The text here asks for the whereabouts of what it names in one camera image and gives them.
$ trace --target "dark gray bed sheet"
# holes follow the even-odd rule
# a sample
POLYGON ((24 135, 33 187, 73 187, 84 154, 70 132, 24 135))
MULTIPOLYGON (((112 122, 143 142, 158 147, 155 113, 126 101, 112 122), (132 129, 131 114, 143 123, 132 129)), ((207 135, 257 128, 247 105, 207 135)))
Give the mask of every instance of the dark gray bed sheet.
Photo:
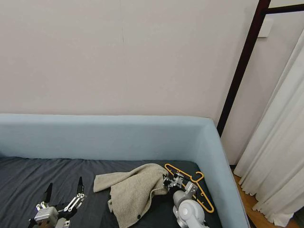
MULTIPOLYGON (((107 201, 110 189, 93 193, 97 174, 126 172, 146 163, 164 166, 170 163, 187 173, 198 167, 189 161, 94 161, 82 159, 0 159, 0 228, 26 228, 28 219, 35 216, 35 205, 50 182, 53 182, 51 205, 69 202, 75 195, 80 176, 83 177, 87 198, 76 215, 71 228, 117 228, 114 214, 109 212, 107 201)), ((211 199, 205 182, 202 185, 211 199)), ((148 213, 132 228, 178 228, 172 212, 172 196, 155 196, 148 213)), ((217 212, 205 212, 210 228, 221 228, 217 212)))

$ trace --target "light blue bed frame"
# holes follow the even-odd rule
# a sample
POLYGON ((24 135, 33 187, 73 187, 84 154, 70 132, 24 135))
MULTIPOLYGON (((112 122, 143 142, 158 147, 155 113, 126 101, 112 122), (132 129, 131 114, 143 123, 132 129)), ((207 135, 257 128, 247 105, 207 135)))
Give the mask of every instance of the light blue bed frame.
POLYGON ((223 228, 249 223, 211 119, 0 114, 0 157, 187 160, 205 174, 223 228))

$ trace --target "wooden floor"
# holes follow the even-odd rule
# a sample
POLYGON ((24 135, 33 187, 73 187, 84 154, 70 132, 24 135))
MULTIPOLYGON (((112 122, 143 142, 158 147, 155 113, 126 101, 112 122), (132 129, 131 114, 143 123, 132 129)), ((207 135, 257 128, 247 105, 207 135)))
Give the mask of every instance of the wooden floor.
MULTIPOLYGON (((250 217, 250 219, 253 221, 255 226, 257 228, 282 228, 282 227, 275 226, 273 223, 268 222, 268 220, 264 217, 264 215, 262 213, 252 210, 252 207, 257 203, 256 198, 253 196, 250 196, 250 195, 246 195, 241 190, 241 187, 238 184, 238 182, 240 180, 240 178, 238 176, 234 175, 234 179, 236 180, 237 188, 241 195, 246 213, 250 217)), ((293 219, 291 219, 287 228, 299 228, 299 226, 293 219)))

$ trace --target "orange clothes hanger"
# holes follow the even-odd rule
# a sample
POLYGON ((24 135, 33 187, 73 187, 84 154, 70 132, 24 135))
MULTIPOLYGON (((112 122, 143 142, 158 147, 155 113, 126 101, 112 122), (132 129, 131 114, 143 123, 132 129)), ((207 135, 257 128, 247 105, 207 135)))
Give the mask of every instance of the orange clothes hanger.
POLYGON ((208 213, 214 212, 214 207, 212 206, 210 200, 208 199, 207 195, 205 194, 204 190, 202 189, 202 187, 201 187, 200 184, 199 184, 199 181, 201 181, 201 180, 204 178, 204 174, 203 174, 202 172, 200 172, 200 171, 195 172, 196 174, 200 174, 201 177, 198 178, 197 180, 194 180, 194 179, 192 179, 192 176, 191 176, 191 175, 189 175, 189 174, 187 174, 186 172, 184 172, 184 171, 182 171, 182 170, 176 168, 175 166, 173 166, 173 165, 171 165, 171 164, 168 164, 168 163, 165 164, 165 169, 166 169, 172 176, 174 176, 174 174, 173 174, 173 172, 172 172, 172 169, 175 169, 176 172, 182 173, 184 176, 189 177, 190 180, 191 180, 191 182, 195 183, 195 184, 198 186, 198 188, 199 188, 199 190, 200 190, 200 195, 203 196, 203 197, 205 197, 206 201, 208 202, 208 204, 209 204, 209 206, 210 206, 210 209, 206 208, 205 205, 204 205, 204 203, 201 202, 199 199, 197 199, 196 196, 193 195, 193 198, 196 199, 196 201, 197 201, 197 202, 198 202, 198 203, 199 203, 199 204, 200 204, 208 213))

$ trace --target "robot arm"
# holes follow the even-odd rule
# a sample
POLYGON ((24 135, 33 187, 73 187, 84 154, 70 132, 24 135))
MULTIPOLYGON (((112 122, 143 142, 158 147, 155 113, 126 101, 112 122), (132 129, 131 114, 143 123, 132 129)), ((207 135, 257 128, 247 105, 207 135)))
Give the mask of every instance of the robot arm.
POLYGON ((182 182, 184 177, 180 173, 176 173, 173 180, 166 176, 163 179, 164 185, 173 194, 173 213, 179 226, 181 228, 209 228, 204 221, 205 213, 203 208, 197 201, 192 200, 192 196, 196 193, 198 187, 188 181, 185 191, 183 191, 182 182))
POLYGON ((69 203, 49 206, 52 187, 53 183, 50 183, 43 194, 43 201, 36 205, 37 214, 29 220, 28 228, 68 228, 71 224, 70 218, 77 213, 78 208, 86 198, 82 177, 80 177, 77 195, 69 203))

